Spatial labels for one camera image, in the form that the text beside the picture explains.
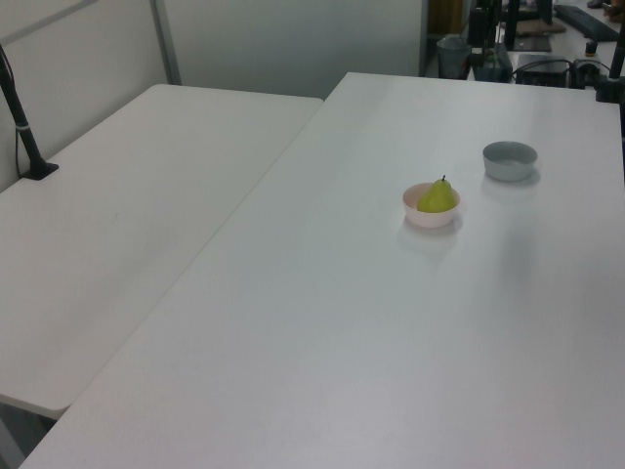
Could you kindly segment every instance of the pear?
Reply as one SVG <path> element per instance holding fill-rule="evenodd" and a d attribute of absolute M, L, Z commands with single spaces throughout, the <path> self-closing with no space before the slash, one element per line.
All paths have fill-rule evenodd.
<path fill-rule="evenodd" d="M 451 185 L 445 181 L 445 177 L 439 179 L 424 193 L 417 203 L 420 212 L 440 213 L 451 210 L 456 206 Z"/>

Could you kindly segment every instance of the small bowl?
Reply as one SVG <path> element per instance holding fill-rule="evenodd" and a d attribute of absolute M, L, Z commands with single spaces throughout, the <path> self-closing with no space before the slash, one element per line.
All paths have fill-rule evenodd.
<path fill-rule="evenodd" d="M 432 186 L 432 183 L 423 183 L 406 189 L 403 193 L 403 208 L 406 211 L 406 218 L 410 223 L 422 228 L 439 228 L 448 225 L 453 220 L 453 216 L 458 211 L 460 194 L 453 191 L 453 198 L 456 199 L 456 206 L 446 212 L 429 213 L 417 210 L 417 203 L 424 193 Z"/>
<path fill-rule="evenodd" d="M 529 176 L 538 158 L 536 150 L 519 142 L 495 142 L 483 150 L 486 174 L 499 181 L 520 181 Z"/>

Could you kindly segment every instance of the white tabletop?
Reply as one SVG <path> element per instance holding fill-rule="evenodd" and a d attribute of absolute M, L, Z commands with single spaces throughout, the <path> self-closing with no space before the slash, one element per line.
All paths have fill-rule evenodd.
<path fill-rule="evenodd" d="M 23 469 L 620 469 L 624 233 L 616 106 L 348 74 Z"/>
<path fill-rule="evenodd" d="M 0 402 L 61 415 L 320 103 L 156 86 L 0 194 Z"/>

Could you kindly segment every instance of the wall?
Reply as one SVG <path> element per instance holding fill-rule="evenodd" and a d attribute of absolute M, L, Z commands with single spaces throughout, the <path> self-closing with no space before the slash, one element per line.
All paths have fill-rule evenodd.
<path fill-rule="evenodd" d="M 166 83 L 148 0 L 99 0 L 7 45 L 5 52 L 44 158 L 149 86 Z M 17 175 L 15 125 L 0 101 L 2 191 Z M 24 170 L 22 146 L 21 155 Z"/>
<path fill-rule="evenodd" d="M 161 3 L 185 85 L 325 99 L 348 71 L 419 73 L 423 0 Z"/>

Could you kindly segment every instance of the black cable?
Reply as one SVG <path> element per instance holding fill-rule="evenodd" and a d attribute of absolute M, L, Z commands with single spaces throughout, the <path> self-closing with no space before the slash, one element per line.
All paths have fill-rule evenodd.
<path fill-rule="evenodd" d="M 568 68 L 566 69 L 567 72 L 569 72 L 570 68 L 573 66 L 573 62 L 568 61 L 567 59 L 552 59 L 552 60 L 546 60 L 546 61 L 536 61 L 536 62 L 530 62 L 529 64 L 525 64 L 523 66 L 520 66 L 519 68 L 517 68 L 515 71 L 512 72 L 513 76 L 515 76 L 517 73 L 519 73 L 520 71 L 525 71 L 528 70 L 530 68 L 535 68 L 539 65 L 544 65 L 544 64 L 568 64 Z"/>
<path fill-rule="evenodd" d="M 18 171 L 18 178 L 21 179 L 22 175 L 20 172 L 20 161 L 18 160 L 18 155 L 20 152 L 20 140 L 19 140 L 20 132 L 16 129 L 16 170 Z"/>
<path fill-rule="evenodd" d="M 16 86 L 16 77 L 13 75 L 13 69 L 11 68 L 11 63 L 9 62 L 9 58 L 4 53 L 4 49 L 0 45 L 0 55 L 2 56 L 2 62 L 4 62 L 4 66 L 9 70 L 9 74 L 11 75 L 11 81 L 13 82 L 13 86 Z"/>
<path fill-rule="evenodd" d="M 7 68 L 7 70 L 9 70 L 9 74 L 11 75 L 11 82 L 13 83 L 13 87 L 15 88 L 16 78 L 13 75 L 13 69 L 11 68 L 11 63 L 9 62 L 9 59 L 7 58 L 7 55 L 5 54 L 4 49 L 2 48 L 1 45 L 0 45 L 0 56 L 2 56 L 2 62 L 4 63 L 4 66 Z M 20 131 L 16 128 L 16 170 L 18 171 L 18 178 L 21 179 L 19 157 L 20 157 Z"/>
<path fill-rule="evenodd" d="M 607 66 L 606 64 L 602 64 L 599 61 L 593 61 L 592 59 L 577 59 L 573 63 L 574 64 L 579 64 L 580 62 L 601 65 L 603 68 L 605 68 L 607 71 L 609 71 L 609 66 Z"/>

